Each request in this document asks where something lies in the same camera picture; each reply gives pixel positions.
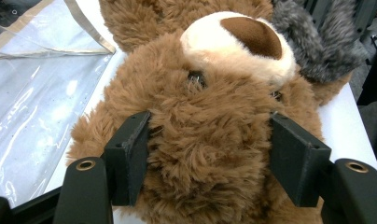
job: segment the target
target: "bolt hole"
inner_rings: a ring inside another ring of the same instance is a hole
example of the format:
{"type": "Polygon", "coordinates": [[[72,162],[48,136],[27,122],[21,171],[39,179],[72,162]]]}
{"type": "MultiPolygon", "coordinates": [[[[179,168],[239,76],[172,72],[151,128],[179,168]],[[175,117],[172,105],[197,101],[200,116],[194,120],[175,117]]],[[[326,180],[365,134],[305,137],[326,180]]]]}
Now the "bolt hole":
{"type": "Polygon", "coordinates": [[[359,164],[357,162],[350,161],[347,162],[345,165],[349,169],[356,171],[358,173],[367,173],[369,171],[369,169],[366,166],[359,164]]]}
{"type": "Polygon", "coordinates": [[[90,170],[95,166],[95,163],[95,161],[83,161],[76,166],[76,169],[78,169],[79,171],[90,170]]]}

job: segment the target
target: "plastic sheet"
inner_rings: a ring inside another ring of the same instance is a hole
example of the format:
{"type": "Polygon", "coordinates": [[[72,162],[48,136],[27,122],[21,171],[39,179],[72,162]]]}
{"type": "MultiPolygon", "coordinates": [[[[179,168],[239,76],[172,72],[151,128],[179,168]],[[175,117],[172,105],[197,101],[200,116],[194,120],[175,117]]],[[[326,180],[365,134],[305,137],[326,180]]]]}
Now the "plastic sheet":
{"type": "Polygon", "coordinates": [[[112,54],[63,0],[0,30],[0,196],[15,207],[44,192],[112,54]]]}

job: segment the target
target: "brown teddy bear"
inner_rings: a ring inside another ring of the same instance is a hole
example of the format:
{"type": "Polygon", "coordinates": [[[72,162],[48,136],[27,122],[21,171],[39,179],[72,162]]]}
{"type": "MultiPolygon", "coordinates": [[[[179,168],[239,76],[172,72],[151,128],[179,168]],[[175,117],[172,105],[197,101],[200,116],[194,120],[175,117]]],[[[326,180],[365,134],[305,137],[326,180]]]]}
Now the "brown teddy bear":
{"type": "Polygon", "coordinates": [[[130,54],[105,100],[77,122],[69,157],[100,156],[126,118],[148,110],[147,174],[126,212],[154,224],[321,223],[321,204],[295,207],[269,169],[272,113],[322,139],[320,101],[267,21],[272,4],[183,3],[101,0],[130,54]]]}

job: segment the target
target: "teddy bear eye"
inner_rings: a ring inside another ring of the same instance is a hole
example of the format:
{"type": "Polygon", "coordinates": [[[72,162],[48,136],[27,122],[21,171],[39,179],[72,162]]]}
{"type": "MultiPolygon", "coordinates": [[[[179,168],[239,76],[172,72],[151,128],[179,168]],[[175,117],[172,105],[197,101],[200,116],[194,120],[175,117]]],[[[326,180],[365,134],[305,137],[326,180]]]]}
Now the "teddy bear eye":
{"type": "Polygon", "coordinates": [[[202,71],[189,71],[188,81],[193,83],[199,83],[203,88],[206,87],[205,79],[203,77],[202,71]]]}

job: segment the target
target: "gray fur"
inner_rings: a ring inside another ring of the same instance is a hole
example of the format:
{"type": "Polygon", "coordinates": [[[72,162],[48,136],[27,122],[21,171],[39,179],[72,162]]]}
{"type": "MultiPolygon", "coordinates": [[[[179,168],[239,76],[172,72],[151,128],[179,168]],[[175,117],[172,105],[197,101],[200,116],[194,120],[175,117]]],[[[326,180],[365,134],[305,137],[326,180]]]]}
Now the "gray fur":
{"type": "Polygon", "coordinates": [[[316,30],[301,0],[273,0],[272,23],[293,48],[301,74],[317,82],[334,81],[360,65],[366,51],[356,41],[355,0],[333,0],[316,30]]]}

